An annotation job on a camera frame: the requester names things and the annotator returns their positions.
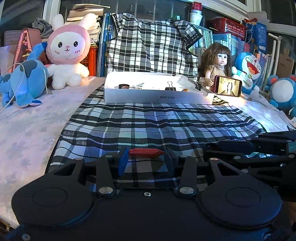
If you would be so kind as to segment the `stack of books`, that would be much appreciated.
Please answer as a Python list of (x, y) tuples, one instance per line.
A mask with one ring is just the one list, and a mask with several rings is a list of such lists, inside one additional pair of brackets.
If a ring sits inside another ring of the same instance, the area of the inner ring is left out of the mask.
[(65, 25), (79, 25), (84, 27), (89, 34), (92, 45), (98, 45), (101, 33), (100, 21), (110, 6), (99, 4), (74, 4), (69, 11)]

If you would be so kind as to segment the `red plastic basket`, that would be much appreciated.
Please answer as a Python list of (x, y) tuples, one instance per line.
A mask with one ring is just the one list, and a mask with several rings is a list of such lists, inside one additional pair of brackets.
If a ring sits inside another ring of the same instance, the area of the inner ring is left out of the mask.
[(246, 28), (228, 18), (217, 17), (208, 20), (209, 27), (217, 34), (232, 34), (240, 39), (245, 39)]

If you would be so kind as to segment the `blue spotted plush toy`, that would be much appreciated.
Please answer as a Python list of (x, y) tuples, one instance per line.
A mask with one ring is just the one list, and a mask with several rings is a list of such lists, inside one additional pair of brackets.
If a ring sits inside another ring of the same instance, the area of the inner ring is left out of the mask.
[(20, 108), (42, 104), (37, 98), (46, 90), (49, 74), (39, 56), (46, 47), (47, 42), (37, 44), (26, 61), (14, 64), (12, 73), (1, 76), (1, 103), (4, 108), (11, 106), (12, 101)]

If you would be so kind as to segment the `red white can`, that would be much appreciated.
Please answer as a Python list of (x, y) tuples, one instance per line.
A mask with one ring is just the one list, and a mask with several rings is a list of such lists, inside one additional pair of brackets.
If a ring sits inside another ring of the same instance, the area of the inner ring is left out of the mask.
[(202, 18), (203, 18), (202, 4), (194, 1), (192, 3), (192, 8), (191, 8), (191, 12), (190, 12), (190, 23), (193, 23), (193, 24), (199, 26)]

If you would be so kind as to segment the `red smartphone playing video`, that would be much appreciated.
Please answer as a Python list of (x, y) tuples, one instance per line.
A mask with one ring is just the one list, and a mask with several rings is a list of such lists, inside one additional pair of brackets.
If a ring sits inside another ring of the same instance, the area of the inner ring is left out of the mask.
[(216, 76), (213, 92), (217, 95), (240, 97), (242, 81), (226, 76)]

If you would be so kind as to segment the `plaid cloth over backrest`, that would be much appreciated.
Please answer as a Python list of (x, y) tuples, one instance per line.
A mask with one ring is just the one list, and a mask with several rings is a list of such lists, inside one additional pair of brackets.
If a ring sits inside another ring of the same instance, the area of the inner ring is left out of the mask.
[(198, 75), (198, 57), (189, 49), (202, 35), (185, 20), (148, 22), (128, 13), (111, 14), (114, 37), (107, 44), (106, 71)]

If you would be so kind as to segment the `pink handbag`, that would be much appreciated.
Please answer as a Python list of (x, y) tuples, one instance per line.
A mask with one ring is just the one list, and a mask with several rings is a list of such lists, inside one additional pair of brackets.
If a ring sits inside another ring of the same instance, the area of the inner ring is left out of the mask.
[(26, 61), (33, 48), (42, 42), (40, 31), (37, 29), (24, 28), (21, 31), (13, 63)]

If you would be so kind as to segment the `white cardboard box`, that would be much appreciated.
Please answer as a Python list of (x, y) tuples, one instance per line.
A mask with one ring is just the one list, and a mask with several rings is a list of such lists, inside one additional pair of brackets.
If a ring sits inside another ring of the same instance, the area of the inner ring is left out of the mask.
[[(173, 82), (176, 91), (165, 90), (168, 81)], [(132, 85), (144, 83), (142, 89), (132, 89)], [(128, 84), (129, 89), (119, 89), (120, 84)], [(214, 93), (200, 86), (184, 75), (151, 72), (109, 72), (104, 84), (105, 103), (161, 103), (161, 104), (205, 104), (211, 105)]]

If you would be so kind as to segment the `black white plaid cloth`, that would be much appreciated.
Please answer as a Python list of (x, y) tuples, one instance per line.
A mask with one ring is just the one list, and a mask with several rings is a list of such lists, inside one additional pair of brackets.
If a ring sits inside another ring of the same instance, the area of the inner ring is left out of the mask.
[(169, 148), (177, 156), (202, 161), (204, 144), (243, 141), (264, 130), (253, 117), (218, 97), (211, 105), (106, 104), (99, 87), (63, 128), (47, 171), (76, 158), (92, 162), (126, 147)]

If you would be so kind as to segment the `brown haired doll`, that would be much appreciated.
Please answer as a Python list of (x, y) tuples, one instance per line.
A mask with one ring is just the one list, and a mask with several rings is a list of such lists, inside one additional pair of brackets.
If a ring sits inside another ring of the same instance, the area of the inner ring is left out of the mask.
[(201, 55), (198, 82), (212, 87), (216, 76), (231, 76), (231, 51), (220, 43), (213, 43)]

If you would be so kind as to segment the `red crate behind bunny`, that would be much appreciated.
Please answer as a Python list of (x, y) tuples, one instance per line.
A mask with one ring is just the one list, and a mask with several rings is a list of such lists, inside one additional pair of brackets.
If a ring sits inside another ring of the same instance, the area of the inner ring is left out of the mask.
[(88, 55), (81, 61), (81, 64), (88, 68), (90, 76), (96, 76), (97, 57), (98, 57), (98, 46), (91, 45)]

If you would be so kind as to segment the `blue gift box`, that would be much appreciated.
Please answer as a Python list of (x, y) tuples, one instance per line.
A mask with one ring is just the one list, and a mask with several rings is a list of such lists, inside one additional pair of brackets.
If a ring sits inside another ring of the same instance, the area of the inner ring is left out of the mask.
[(246, 28), (245, 43), (250, 44), (250, 51), (258, 50), (267, 53), (267, 26), (260, 23), (257, 18), (244, 19), (243, 26)]

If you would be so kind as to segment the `black binder clip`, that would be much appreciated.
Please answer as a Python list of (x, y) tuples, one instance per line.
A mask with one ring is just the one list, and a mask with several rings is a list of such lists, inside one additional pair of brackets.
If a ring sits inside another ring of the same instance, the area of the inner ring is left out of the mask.
[(172, 81), (168, 81), (168, 87), (166, 87), (165, 90), (176, 91), (176, 88), (173, 87)]

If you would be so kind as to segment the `blue Doraemon plush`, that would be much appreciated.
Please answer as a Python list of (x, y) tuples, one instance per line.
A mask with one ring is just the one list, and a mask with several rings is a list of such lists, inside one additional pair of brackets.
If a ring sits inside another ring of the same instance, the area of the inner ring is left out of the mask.
[(261, 66), (258, 59), (251, 53), (240, 53), (231, 68), (231, 77), (242, 81), (241, 91), (250, 95), (259, 92), (259, 87), (254, 83), (261, 75)]

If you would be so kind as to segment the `red crayon marker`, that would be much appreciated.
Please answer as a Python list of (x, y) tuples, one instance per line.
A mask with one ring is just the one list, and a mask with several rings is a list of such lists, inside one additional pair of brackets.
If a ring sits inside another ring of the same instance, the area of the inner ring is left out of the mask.
[(159, 149), (130, 149), (129, 155), (134, 157), (156, 158), (163, 155), (165, 152)]

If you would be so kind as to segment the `pink white bunny plush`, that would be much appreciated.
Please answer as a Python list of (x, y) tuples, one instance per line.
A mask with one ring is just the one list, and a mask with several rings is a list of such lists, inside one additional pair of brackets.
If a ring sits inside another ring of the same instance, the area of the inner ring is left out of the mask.
[(53, 17), (53, 33), (49, 36), (46, 55), (51, 64), (47, 67), (52, 87), (77, 87), (89, 76), (89, 70), (81, 64), (88, 55), (91, 41), (88, 31), (79, 25), (65, 25), (61, 14)]

